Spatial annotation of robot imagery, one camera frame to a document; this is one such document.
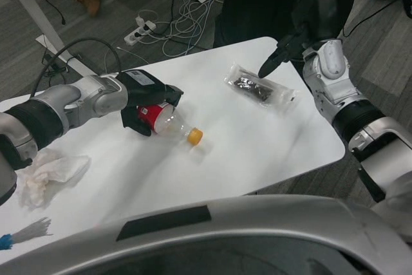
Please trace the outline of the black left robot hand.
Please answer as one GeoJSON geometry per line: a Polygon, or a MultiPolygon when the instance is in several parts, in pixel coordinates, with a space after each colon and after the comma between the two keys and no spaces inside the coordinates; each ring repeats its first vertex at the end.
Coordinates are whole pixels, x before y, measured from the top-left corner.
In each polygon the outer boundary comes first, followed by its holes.
{"type": "Polygon", "coordinates": [[[146,137],[151,136],[153,127],[138,116],[138,108],[146,108],[164,102],[177,107],[183,95],[180,88],[164,84],[145,70],[123,71],[117,75],[116,79],[127,90],[127,104],[120,112],[123,127],[130,128],[146,137]]]}

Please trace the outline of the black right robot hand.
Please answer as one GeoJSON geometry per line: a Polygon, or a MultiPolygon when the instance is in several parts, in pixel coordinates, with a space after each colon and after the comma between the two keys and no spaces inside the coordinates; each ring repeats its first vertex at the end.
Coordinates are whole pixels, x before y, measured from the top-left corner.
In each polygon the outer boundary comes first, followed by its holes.
{"type": "Polygon", "coordinates": [[[294,30],[284,36],[276,50],[261,66],[260,78],[271,74],[281,63],[296,59],[300,53],[322,40],[334,39],[339,25],[337,0],[292,0],[294,30]]]}

